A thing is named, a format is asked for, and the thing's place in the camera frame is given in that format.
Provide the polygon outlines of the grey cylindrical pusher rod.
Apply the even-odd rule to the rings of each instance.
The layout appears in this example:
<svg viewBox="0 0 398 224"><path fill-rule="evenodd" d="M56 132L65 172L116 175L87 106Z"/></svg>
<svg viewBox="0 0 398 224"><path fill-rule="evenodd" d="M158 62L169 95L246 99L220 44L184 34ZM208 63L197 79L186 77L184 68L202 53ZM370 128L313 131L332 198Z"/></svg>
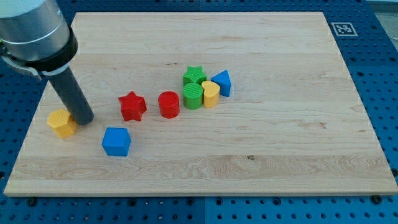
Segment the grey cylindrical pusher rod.
<svg viewBox="0 0 398 224"><path fill-rule="evenodd" d="M93 110L69 67L49 81L77 124L86 125L93 120Z"/></svg>

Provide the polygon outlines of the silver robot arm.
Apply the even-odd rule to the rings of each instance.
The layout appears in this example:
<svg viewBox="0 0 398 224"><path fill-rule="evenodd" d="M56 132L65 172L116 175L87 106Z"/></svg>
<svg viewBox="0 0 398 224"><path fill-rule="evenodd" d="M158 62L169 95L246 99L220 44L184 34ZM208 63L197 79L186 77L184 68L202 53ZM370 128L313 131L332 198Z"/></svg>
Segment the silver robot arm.
<svg viewBox="0 0 398 224"><path fill-rule="evenodd" d="M72 118L86 125L94 113L69 67L77 51L57 1L1 1L1 58L19 73L48 78Z"/></svg>

